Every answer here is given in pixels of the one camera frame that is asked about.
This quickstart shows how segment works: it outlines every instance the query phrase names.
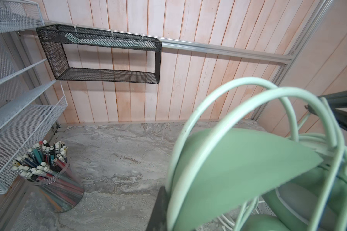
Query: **black mesh basket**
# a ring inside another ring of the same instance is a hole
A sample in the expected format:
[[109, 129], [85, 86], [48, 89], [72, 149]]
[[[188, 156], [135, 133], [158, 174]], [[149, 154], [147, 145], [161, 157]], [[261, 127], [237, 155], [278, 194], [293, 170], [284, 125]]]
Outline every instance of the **black mesh basket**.
[[[157, 38], [61, 24], [38, 27], [36, 31], [57, 80], [159, 83], [162, 43]], [[154, 73], [69, 67], [63, 43], [154, 51]]]

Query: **mint green fan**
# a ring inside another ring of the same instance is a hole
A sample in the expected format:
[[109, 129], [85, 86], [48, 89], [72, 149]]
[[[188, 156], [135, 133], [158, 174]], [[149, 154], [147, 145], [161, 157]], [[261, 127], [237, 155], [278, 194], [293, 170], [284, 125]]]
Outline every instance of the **mint green fan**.
[[[240, 104], [214, 128], [189, 136], [201, 114], [219, 96], [235, 87], [248, 84], [259, 85], [268, 90]], [[293, 107], [287, 97], [297, 97], [306, 101], [320, 117], [326, 136], [299, 135], [298, 129], [301, 124], [297, 124]], [[280, 99], [286, 109], [291, 129], [290, 138], [233, 128], [245, 115], [273, 99]], [[250, 219], [248, 217], [257, 206], [259, 195], [268, 195], [281, 187], [284, 190], [286, 183], [320, 166], [328, 166], [328, 169], [324, 172], [320, 189], [310, 189], [317, 197], [316, 205], [309, 214], [307, 224], [304, 223], [301, 227], [309, 231], [321, 228], [319, 221], [325, 213], [326, 204], [330, 203], [328, 197], [332, 188], [336, 187], [336, 176], [344, 169], [344, 193], [337, 195], [340, 200], [332, 207], [337, 215], [333, 230], [345, 230], [347, 147], [326, 100], [318, 99], [306, 90], [278, 88], [267, 80], [255, 77], [230, 81], [213, 91], [198, 106], [176, 141], [165, 185], [169, 197], [167, 230], [193, 230], [240, 205], [241, 211], [233, 222], [233, 230], [292, 230], [291, 223], [286, 221], [296, 222], [295, 213], [283, 218], [265, 215], [254, 215]], [[275, 208], [284, 206], [283, 203], [273, 205]]]

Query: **shelf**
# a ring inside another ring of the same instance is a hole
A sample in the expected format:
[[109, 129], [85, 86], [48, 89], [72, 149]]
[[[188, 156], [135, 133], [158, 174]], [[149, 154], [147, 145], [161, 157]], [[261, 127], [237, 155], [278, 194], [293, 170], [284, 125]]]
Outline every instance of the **shelf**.
[[22, 70], [16, 71], [16, 72], [14, 72], [13, 74], [10, 74], [10, 75], [7, 75], [7, 76], [1, 78], [1, 79], [0, 79], [0, 85], [3, 84], [3, 83], [5, 83], [5, 82], [7, 82], [7, 81], [9, 81], [9, 80], [11, 80], [11, 79], [13, 79], [13, 78], [16, 77], [16, 76], [19, 76], [19, 75], [22, 74], [23, 72], [28, 71], [29, 69], [35, 67], [36, 65], [38, 65], [38, 64], [40, 64], [40, 63], [42, 63], [42, 62], [45, 62], [46, 60], [47, 60], [47, 59], [43, 59], [43, 60], [41, 60], [41, 61], [39, 61], [39, 62], [37, 62], [37, 63], [32, 64], [31, 66], [25, 67], [25, 68], [23, 68]]
[[[162, 43], [157, 38], [62, 24], [38, 27], [36, 31], [56, 80], [159, 83]], [[63, 44], [154, 51], [154, 73], [73, 68], [69, 66]]]
[[63, 96], [55, 105], [30, 105], [0, 133], [0, 194], [5, 194], [17, 173], [11, 170], [13, 158], [42, 140], [67, 107]]
[[19, 96], [15, 100], [5, 104], [2, 108], [0, 108], [0, 129], [5, 127], [13, 118], [15, 118], [18, 114], [20, 114], [23, 109], [25, 109], [29, 104], [32, 103], [37, 97], [39, 97], [42, 93], [45, 92], [51, 85], [53, 85], [56, 81], [53, 80], [44, 85], [38, 86], [23, 95]]
[[9, 51], [4, 44], [4, 38], [0, 35], [0, 108], [25, 92], [20, 78], [11, 78], [3, 82], [6, 76], [15, 73]]
[[142, 71], [119, 71], [106, 69], [88, 69], [70, 67], [58, 80], [79, 80], [84, 76], [85, 81], [113, 81], [113, 82], [136, 82], [158, 84], [159, 80], [154, 73]]
[[40, 7], [29, 1], [0, 1], [0, 33], [44, 25]]

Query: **metal frame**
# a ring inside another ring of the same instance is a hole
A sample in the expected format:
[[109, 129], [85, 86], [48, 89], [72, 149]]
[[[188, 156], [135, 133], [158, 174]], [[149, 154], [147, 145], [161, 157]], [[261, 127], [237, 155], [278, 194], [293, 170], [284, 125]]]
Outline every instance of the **metal frame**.
[[[111, 32], [67, 24], [52, 24], [37, 27], [36, 32], [56, 80], [159, 84], [162, 42], [155, 37], [143, 37], [141, 35], [132, 35], [130, 33]], [[75, 39], [77, 39], [76, 37], [78, 36], [84, 36], [84, 38], [90, 38], [91, 36], [93, 39], [74, 41], [68, 39], [67, 34], [73, 36]], [[155, 52], [154, 72], [70, 67], [63, 44], [153, 51]]]
[[[109, 30], [105, 28], [90, 27], [86, 25], [78, 25], [78, 24], [71, 24], [71, 23], [63, 23], [58, 21], [45, 20], [44, 22], [45, 22], [45, 25], [64, 24], [64, 25], [71, 25], [74, 27], [85, 27], [85, 28], [92, 28], [92, 29], [105, 30], [105, 31], [111, 31], [111, 32], [119, 32], [119, 33], [125, 33], [125, 34], [142, 35], [142, 34], [136, 34], [136, 33], [126, 32], [126, 31]], [[183, 49], [188, 51], [198, 51], [198, 52], [212, 53], [212, 54], [219, 54], [219, 55], [229, 55], [229, 56], [235, 56], [235, 57], [241, 57], [241, 58], [252, 58], [252, 59], [265, 60], [265, 61], [280, 62], [283, 64], [289, 64], [293, 60], [293, 56], [290, 56], [290, 55], [278, 55], [278, 54], [272, 54], [272, 53], [266, 53], [266, 52], [238, 49], [233, 47], [225, 47], [225, 46], [211, 45], [211, 44], [204, 44], [204, 43], [194, 43], [189, 41], [156, 37], [151, 35], [144, 35], [144, 36], [158, 38], [162, 42], [162, 47], [172, 48], [172, 49]]]
[[[306, 46], [307, 42], [311, 39], [311, 36], [314, 34], [318, 26], [320, 25], [322, 19], [324, 18], [326, 12], [329, 10], [333, 3], [333, 0], [321, 0], [319, 5], [316, 7], [306, 26], [303, 28], [301, 34], [298, 39], [294, 43], [293, 47], [289, 51], [288, 55], [292, 55], [293, 59], [290, 64], [284, 65], [279, 68], [274, 78], [272, 79], [272, 83], [279, 86], [282, 80], [285, 78], [287, 73], [289, 72], [291, 66], [294, 64], [295, 60], [301, 53], [301, 50]], [[266, 108], [266, 104], [263, 104], [259, 108], [257, 108], [253, 115], [251, 116], [252, 120], [258, 121], [261, 117], [262, 112]]]

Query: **aluminum rail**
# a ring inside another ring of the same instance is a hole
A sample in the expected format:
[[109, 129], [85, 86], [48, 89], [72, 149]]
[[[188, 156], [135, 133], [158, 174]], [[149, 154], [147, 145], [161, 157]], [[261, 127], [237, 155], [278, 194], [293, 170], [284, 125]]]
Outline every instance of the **aluminum rail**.
[[28, 71], [29, 69], [35, 67], [36, 65], [38, 65], [38, 64], [40, 64], [40, 63], [42, 63], [42, 62], [45, 62], [46, 60], [47, 60], [47, 59], [43, 59], [43, 60], [41, 60], [41, 61], [39, 61], [39, 62], [37, 62], [37, 63], [32, 64], [31, 66], [25, 67], [25, 68], [23, 68], [22, 70], [16, 71], [16, 72], [14, 72], [13, 74], [10, 74], [10, 75], [8, 75], [8, 76], [5, 76], [5, 77], [1, 78], [1, 79], [0, 79], [0, 85], [3, 84], [3, 83], [5, 83], [5, 82], [8, 81], [8, 80], [13, 79], [13, 78], [16, 77], [16, 76], [22, 74], [23, 72]]
[[[115, 31], [115, 32], [121, 32], [126, 34], [143, 35], [143, 34], [130, 33], [126, 31], [108, 30], [105, 28], [89, 27], [85, 25], [77, 25], [77, 24], [63, 23], [58, 21], [45, 20], [45, 25], [52, 25], [52, 24], [64, 24], [64, 25], [71, 25], [74, 27], [79, 26], [79, 27], [85, 27], [85, 28], [105, 30], [110, 32]], [[283, 64], [291, 63], [294, 58], [292, 55], [278, 55], [278, 54], [272, 54], [272, 53], [266, 53], [266, 52], [238, 49], [233, 47], [225, 47], [225, 46], [211, 45], [211, 44], [204, 44], [204, 43], [194, 43], [189, 41], [156, 37], [151, 35], [144, 35], [144, 36], [158, 38], [162, 42], [162, 47], [172, 48], [172, 49], [183, 49], [187, 51], [198, 51], [203, 53], [228, 55], [228, 56], [241, 57], [241, 58], [252, 58], [252, 59], [258, 59], [258, 60], [280, 62]]]
[[[300, 55], [301, 50], [306, 46], [308, 41], [311, 39], [311, 36], [314, 34], [318, 26], [320, 25], [322, 19], [324, 18], [325, 14], [331, 7], [334, 0], [321, 0], [319, 5], [316, 7], [315, 11], [313, 12], [312, 16], [310, 17], [309, 21], [307, 22], [306, 26], [302, 30], [301, 34], [299, 35], [298, 39], [296, 40], [296, 43], [291, 48], [289, 55], [294, 56], [294, 59], [290, 64], [283, 65], [279, 68], [277, 73], [275, 74], [273, 80], [271, 81], [276, 86], [280, 86], [280, 83], [283, 81], [287, 73], [289, 72], [291, 66], [294, 64], [296, 58]], [[253, 115], [251, 116], [252, 120], [258, 121], [258, 119], [261, 117], [262, 112], [266, 108], [266, 104], [263, 104], [259, 108], [257, 108]]]

